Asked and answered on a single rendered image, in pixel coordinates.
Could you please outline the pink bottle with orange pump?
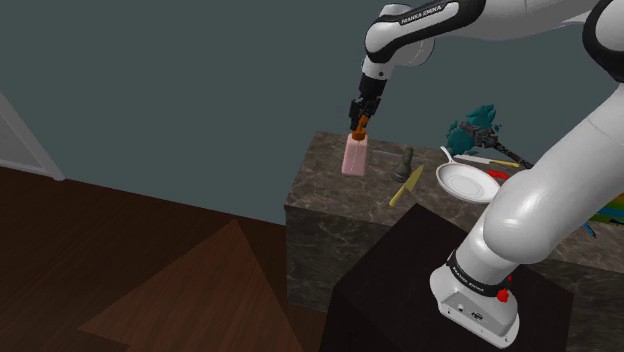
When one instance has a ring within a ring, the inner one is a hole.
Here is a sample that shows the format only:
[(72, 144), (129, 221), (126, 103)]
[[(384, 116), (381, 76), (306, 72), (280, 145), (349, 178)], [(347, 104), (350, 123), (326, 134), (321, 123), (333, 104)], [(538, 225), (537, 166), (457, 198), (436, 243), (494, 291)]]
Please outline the pink bottle with orange pump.
[(369, 118), (362, 115), (348, 137), (345, 146), (341, 172), (345, 175), (363, 176), (365, 174), (368, 155), (368, 136), (366, 125)]

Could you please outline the teal feathered dark mace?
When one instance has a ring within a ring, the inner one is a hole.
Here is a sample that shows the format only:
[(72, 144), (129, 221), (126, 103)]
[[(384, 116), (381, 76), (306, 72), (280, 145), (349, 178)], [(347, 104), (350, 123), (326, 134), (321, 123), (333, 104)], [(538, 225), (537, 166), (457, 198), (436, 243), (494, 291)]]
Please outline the teal feathered dark mace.
[(493, 104), (482, 105), (466, 115), (464, 121), (454, 121), (446, 134), (447, 143), (445, 148), (451, 156), (477, 154), (476, 147), (494, 149), (511, 158), (526, 169), (533, 164), (519, 155), (513, 153), (499, 142), (498, 131), (500, 125), (494, 123), (496, 110)]

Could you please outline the striped colourful object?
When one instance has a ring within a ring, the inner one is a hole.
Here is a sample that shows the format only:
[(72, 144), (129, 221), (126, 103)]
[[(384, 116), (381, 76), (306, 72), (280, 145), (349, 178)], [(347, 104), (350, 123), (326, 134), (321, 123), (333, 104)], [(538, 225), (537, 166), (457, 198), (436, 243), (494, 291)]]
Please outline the striped colourful object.
[(591, 221), (624, 225), (624, 193), (599, 209), (591, 218)]

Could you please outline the white frying pan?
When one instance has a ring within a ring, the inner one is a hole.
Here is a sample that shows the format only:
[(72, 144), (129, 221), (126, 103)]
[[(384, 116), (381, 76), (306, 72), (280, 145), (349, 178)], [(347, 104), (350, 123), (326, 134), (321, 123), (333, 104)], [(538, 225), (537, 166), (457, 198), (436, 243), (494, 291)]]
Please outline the white frying pan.
[(444, 146), (440, 149), (448, 161), (436, 169), (439, 185), (459, 200), (471, 204), (490, 203), (500, 190), (499, 183), (476, 167), (456, 162)]

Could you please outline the dark robot stand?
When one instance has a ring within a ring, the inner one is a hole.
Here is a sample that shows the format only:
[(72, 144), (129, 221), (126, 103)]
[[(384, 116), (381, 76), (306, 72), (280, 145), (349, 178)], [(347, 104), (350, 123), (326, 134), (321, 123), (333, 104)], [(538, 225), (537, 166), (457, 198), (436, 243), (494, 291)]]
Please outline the dark robot stand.
[(573, 295), (524, 265), (512, 273), (520, 326), (508, 348), (440, 314), (429, 277), (465, 236), (413, 206), (334, 286), (319, 352), (566, 352)]

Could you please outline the dark grey figure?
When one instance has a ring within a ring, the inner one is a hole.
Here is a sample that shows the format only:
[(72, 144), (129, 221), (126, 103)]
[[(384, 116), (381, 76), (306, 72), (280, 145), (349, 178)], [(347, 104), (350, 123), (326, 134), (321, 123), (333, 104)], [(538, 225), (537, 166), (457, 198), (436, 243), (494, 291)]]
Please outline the dark grey figure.
[(413, 148), (407, 147), (401, 156), (401, 160), (395, 165), (392, 172), (392, 179), (397, 182), (406, 182), (411, 173), (411, 162), (413, 158)]

